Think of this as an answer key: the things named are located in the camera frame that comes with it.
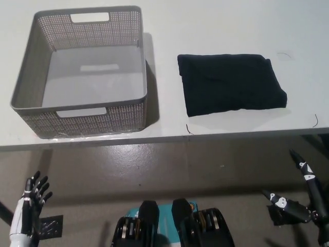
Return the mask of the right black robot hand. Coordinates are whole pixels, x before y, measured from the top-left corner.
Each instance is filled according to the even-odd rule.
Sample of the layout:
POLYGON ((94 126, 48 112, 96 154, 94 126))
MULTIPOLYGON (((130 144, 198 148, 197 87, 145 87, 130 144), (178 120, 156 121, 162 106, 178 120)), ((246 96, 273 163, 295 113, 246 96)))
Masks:
POLYGON ((275 226, 313 222, 318 228, 328 227, 328 199, 319 179, 300 154, 293 149, 289 153, 307 185, 310 203, 305 206, 277 193, 263 190, 262 194, 271 202, 268 206, 271 220, 275 226))

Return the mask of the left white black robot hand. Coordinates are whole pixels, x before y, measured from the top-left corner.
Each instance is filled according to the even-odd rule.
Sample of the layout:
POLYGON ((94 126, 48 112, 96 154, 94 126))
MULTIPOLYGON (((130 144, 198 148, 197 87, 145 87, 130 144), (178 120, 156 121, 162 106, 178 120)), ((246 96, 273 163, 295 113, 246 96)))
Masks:
POLYGON ((21 234, 31 237, 38 231, 42 209, 53 195, 53 192, 48 190, 48 176, 41 178, 40 175, 38 170, 26 181, 13 215, 10 236, 21 234))

